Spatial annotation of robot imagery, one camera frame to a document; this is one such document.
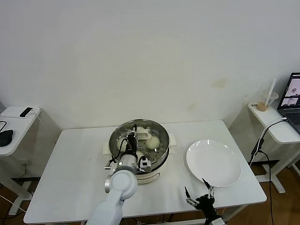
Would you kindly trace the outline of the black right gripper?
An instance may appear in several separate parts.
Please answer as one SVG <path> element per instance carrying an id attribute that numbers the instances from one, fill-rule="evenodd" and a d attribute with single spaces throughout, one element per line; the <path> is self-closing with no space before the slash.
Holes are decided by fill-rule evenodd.
<path id="1" fill-rule="evenodd" d="M 201 210 L 205 217 L 214 217 L 217 215 L 214 204 L 214 187 L 212 187 L 204 178 L 202 178 L 205 186 L 208 189 L 208 194 L 202 195 L 195 200 L 191 198 L 187 188 L 185 187 L 186 201 L 197 210 Z"/>

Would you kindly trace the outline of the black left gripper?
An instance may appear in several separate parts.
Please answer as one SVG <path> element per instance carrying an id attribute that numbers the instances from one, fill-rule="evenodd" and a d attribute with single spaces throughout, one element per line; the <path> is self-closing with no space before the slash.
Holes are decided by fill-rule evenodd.
<path id="1" fill-rule="evenodd" d="M 134 154 L 137 152 L 137 147 L 138 147 L 138 142 L 135 136 L 137 136 L 137 125 L 133 124 L 131 132 L 127 134 L 126 151 L 129 151 Z"/>

